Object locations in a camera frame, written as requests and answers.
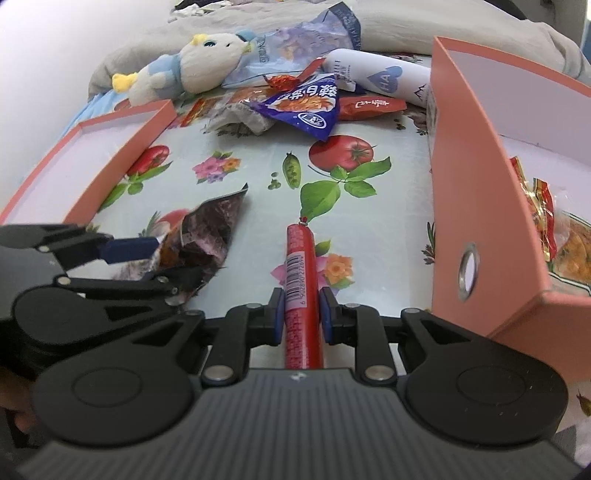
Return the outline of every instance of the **candy wrapper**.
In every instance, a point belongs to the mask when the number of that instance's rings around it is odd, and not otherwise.
[[[148,273],[173,267],[201,267],[203,287],[223,265],[248,185],[234,193],[203,202],[189,212],[164,237],[150,260],[130,262],[115,276],[140,280]],[[182,291],[172,301],[182,304],[197,290]]]
[[[274,94],[271,87],[244,87],[224,95],[209,112],[206,132],[229,124],[243,124],[255,135],[269,130],[275,121],[255,112],[248,102],[262,102]]]
[[[540,234],[544,259],[550,262],[555,259],[569,237],[567,216],[557,205],[558,197],[550,193],[550,188],[544,180],[534,179],[534,188],[530,190],[519,158],[511,157],[509,160],[530,207],[532,220]]]
[[[364,120],[406,110],[406,102],[380,95],[339,96],[339,120]]]

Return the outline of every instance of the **pink box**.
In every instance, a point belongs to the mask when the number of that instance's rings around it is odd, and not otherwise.
[[[0,224],[90,222],[175,118],[172,102],[162,100],[79,123],[26,178],[0,213]]]
[[[591,298],[553,288],[509,158],[517,153],[526,177],[551,189],[564,183],[565,210],[591,220],[591,88],[448,38],[435,39],[431,87],[433,312],[550,364],[567,381],[588,380]],[[468,296],[460,263],[470,256],[477,272]]]

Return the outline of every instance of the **sausage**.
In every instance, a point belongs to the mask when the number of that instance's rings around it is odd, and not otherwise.
[[[285,368],[322,367],[314,235],[302,221],[287,227]]]

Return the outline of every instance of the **snack package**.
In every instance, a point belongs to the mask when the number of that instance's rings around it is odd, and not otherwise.
[[[339,120],[363,120],[406,110],[406,102],[381,95],[339,96]]]
[[[577,296],[591,296],[591,223],[566,214],[569,237],[554,261],[548,264],[553,289]]]
[[[162,240],[150,260],[129,262],[115,276],[117,280],[140,280],[143,276],[173,267],[201,267],[202,283],[192,291],[181,291],[171,304],[182,304],[213,278],[223,265],[232,232],[248,191],[237,192],[203,202],[187,213]]]
[[[336,48],[361,49],[361,25],[343,2],[310,22],[258,36],[254,48],[223,81],[224,88],[265,85],[264,76],[297,76],[315,58]]]
[[[212,132],[229,124],[244,124],[255,135],[269,130],[275,121],[255,112],[248,102],[262,102],[273,95],[270,87],[243,87],[229,92],[209,112],[206,132]]]
[[[339,114],[336,79],[332,73],[312,75],[292,92],[279,93],[264,102],[249,102],[266,117],[281,120],[325,141]]]
[[[544,180],[534,179],[534,188],[530,190],[519,158],[511,157],[510,162],[530,207],[532,220],[540,233],[544,259],[550,262],[569,237],[566,214],[557,206],[557,198],[550,193]]]

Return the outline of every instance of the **human hand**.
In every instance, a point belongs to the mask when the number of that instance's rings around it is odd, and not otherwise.
[[[31,406],[32,384],[26,378],[0,366],[0,408],[15,412],[14,424],[23,433],[28,433],[35,425],[35,414]]]

